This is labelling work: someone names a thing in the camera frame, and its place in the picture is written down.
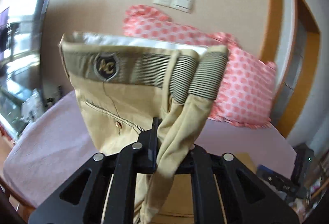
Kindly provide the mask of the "khaki pants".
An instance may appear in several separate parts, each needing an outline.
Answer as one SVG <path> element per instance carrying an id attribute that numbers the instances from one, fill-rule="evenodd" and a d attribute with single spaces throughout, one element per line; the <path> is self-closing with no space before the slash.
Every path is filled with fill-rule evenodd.
<path id="1" fill-rule="evenodd" d="M 59 49 L 100 152 L 120 152 L 161 119 L 155 174 L 137 176 L 134 223 L 193 223 L 191 180 L 176 171 L 210 115 L 227 46 L 73 32 Z"/>

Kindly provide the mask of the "lavender bed sheet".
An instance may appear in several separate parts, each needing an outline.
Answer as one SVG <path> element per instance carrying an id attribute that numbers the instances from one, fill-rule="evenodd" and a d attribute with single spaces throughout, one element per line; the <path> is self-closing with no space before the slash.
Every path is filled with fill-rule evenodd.
<path id="1" fill-rule="evenodd" d="M 248 153 L 255 166 L 287 178 L 294 168 L 296 152 L 275 127 L 249 129 L 209 120 L 196 144 L 215 155 Z M 3 173 L 16 193 L 38 207 L 96 151 L 71 91 L 26 127 Z"/>

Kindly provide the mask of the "dark clutter beside bed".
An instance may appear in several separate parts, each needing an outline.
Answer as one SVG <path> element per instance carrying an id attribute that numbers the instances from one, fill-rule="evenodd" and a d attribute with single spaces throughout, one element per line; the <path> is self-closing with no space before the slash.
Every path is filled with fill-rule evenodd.
<path id="1" fill-rule="evenodd" d="M 294 151 L 297 155 L 289 178 L 263 165 L 257 167 L 256 175 L 304 222 L 328 191 L 328 152 L 317 157 L 305 143 Z"/>

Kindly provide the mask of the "right polka dot pillow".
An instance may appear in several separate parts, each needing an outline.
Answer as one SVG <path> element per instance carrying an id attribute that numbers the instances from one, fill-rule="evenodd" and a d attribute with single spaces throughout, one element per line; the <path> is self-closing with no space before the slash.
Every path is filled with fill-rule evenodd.
<path id="1" fill-rule="evenodd" d="M 277 65 L 262 62 L 243 50 L 228 33 L 214 33 L 213 40 L 227 46 L 228 62 L 209 119 L 237 127 L 270 127 Z"/>

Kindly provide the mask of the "polka dot pillow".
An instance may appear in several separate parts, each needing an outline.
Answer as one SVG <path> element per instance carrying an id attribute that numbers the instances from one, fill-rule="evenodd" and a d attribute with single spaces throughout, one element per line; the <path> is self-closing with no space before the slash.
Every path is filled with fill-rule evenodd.
<path id="1" fill-rule="evenodd" d="M 228 33 L 214 33 L 213 40 L 227 46 L 228 62 L 209 119 L 237 127 L 270 127 L 277 65 L 262 62 L 243 50 Z"/>
<path id="2" fill-rule="evenodd" d="M 193 46 L 214 46 L 218 42 L 199 29 L 174 23 L 155 7 L 132 5 L 126 10 L 123 21 L 125 36 L 183 43 Z"/>

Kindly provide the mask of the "glass display cabinet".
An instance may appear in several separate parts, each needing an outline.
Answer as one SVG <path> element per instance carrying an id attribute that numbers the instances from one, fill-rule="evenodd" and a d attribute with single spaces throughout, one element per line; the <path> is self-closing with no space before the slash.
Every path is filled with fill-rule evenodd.
<path id="1" fill-rule="evenodd" d="M 17 0 L 1 12 L 1 124 L 16 140 L 26 127 L 22 104 L 42 90 L 42 32 L 50 0 Z"/>

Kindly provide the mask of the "wooden glass door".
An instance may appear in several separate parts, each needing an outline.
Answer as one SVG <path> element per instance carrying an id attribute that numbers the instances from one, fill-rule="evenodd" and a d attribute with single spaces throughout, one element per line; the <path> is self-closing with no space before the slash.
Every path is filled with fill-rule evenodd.
<path id="1" fill-rule="evenodd" d="M 319 0 L 269 0 L 260 56 L 278 66 L 272 124 L 292 144 L 316 131 L 316 75 L 323 42 Z"/>

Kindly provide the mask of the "left polka dot pillow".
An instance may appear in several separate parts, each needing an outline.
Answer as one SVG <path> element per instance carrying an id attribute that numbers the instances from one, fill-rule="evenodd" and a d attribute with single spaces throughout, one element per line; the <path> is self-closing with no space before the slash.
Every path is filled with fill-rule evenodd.
<path id="1" fill-rule="evenodd" d="M 214 46 L 218 42 L 199 29 L 174 23 L 155 7 L 132 5 L 126 10 L 123 21 L 125 36 L 183 43 L 193 46 Z"/>

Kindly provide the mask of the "white wall socket plate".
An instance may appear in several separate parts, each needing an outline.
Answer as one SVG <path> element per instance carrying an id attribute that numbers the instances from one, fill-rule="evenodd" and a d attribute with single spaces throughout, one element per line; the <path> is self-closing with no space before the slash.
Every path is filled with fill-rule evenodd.
<path id="1" fill-rule="evenodd" d="M 193 0 L 171 0 L 170 7 L 181 12 L 191 13 Z"/>

